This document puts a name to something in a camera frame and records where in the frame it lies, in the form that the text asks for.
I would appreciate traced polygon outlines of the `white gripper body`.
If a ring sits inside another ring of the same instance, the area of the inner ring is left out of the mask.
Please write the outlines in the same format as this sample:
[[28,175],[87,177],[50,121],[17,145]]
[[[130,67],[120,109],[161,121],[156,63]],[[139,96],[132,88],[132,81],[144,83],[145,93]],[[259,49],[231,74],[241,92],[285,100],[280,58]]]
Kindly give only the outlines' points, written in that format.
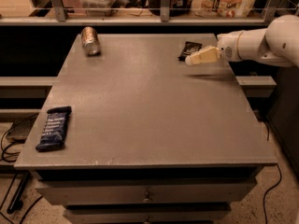
[[238,41],[243,33],[244,30],[217,35],[217,48],[220,50],[223,60],[227,62],[241,61],[238,50]]

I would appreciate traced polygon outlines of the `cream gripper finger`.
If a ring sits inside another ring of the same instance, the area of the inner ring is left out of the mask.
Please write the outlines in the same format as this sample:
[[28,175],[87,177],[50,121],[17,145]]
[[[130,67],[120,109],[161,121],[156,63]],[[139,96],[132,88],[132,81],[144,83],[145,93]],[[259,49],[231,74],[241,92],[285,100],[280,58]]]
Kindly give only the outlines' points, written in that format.
[[214,63],[220,58],[221,52],[218,48],[214,46],[207,46],[187,56],[185,59],[185,63],[187,65]]

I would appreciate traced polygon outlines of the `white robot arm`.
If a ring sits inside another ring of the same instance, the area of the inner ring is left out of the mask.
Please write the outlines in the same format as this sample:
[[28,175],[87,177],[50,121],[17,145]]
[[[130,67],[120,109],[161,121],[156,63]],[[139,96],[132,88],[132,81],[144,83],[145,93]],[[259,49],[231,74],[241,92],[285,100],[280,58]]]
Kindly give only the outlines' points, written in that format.
[[216,46],[206,46],[185,59],[187,65],[254,61],[278,67],[299,67],[299,17],[284,15],[266,28],[219,34]]

